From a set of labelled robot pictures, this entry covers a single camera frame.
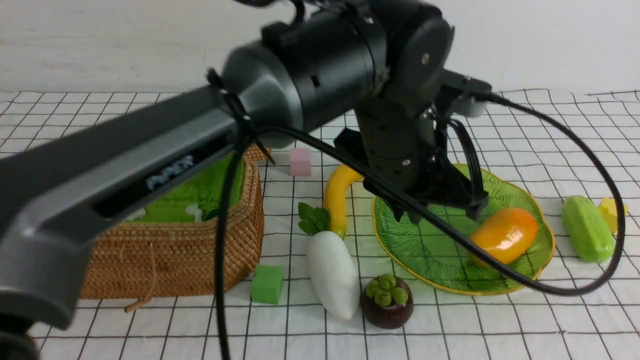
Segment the toy banana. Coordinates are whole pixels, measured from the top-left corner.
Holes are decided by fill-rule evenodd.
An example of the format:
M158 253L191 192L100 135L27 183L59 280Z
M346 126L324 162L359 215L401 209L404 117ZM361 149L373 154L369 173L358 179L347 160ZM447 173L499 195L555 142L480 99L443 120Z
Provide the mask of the toy banana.
M362 176L345 164L341 164L329 178L324 190L323 207L331 214L329 230L342 239L347 233L347 188Z

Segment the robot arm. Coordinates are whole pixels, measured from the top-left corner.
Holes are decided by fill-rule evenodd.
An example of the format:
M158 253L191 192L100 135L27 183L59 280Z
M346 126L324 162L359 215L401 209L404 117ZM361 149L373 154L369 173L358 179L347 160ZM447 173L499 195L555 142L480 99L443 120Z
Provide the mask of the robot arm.
M302 21L302 2L292 1L292 24L268 25L259 40L230 53L224 87L210 81L0 160L0 359L37 358L26 338L34 323L70 325L96 238L233 151L245 132L237 108L225 101L229 94L254 126L311 132L353 109L360 131L346 129L335 141L345 158L420 204L455 206L478 218L487 194L477 156L449 117L478 116L480 95L488 98L491 86L444 69L454 30L440 10L419 0L325 1ZM470 169L477 167L470 179L447 160L447 126L464 142ZM259 140L274 148L292 141L272 134ZM384 188L367 179L365 186L396 218L406 211ZM617 190L614 197L618 204Z

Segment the orange fruit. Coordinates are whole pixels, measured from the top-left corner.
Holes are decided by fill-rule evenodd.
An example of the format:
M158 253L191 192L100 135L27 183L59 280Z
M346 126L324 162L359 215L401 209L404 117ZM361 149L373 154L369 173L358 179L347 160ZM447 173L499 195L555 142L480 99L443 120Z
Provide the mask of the orange fruit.
M505 208L493 214L476 230L470 239L505 265L524 254L538 235L538 223L526 210ZM480 267L488 265L471 255Z

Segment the green plate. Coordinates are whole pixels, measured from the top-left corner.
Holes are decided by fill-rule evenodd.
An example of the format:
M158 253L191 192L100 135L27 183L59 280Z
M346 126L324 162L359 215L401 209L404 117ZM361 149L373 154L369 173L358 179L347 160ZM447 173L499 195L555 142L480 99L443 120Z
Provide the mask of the green plate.
M468 177L466 165L455 165ZM538 223L538 235L529 250L509 264L513 270L536 279L556 250L556 239L538 203L525 190L499 179L483 169L484 189L489 204L480 223L503 208L527 210ZM385 202L377 197L372 204L373 226L385 252L407 272L438 289L466 295L498 295L522 288L493 268L479 268L469 261L468 252L431 223L413 225L406 214L396 222ZM480 223L467 218L464 211L430 205L429 210L470 236Z

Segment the woven basket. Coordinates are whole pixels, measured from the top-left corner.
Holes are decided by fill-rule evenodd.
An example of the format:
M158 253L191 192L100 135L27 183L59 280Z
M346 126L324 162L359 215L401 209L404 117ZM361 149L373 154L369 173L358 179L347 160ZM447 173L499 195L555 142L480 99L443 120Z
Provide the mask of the woven basket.
M269 154L271 154L271 148L268 147L266 148L266 150ZM247 150L244 152L244 157L252 162L266 159L265 155L262 153L262 151L260 151L260 148L257 147L257 145L249 146Z
M260 174L245 153L243 192L229 209L225 246L225 291L247 278L260 261L264 210ZM194 223L127 222L102 235L81 294L82 299L139 299L213 293L213 253L218 219Z

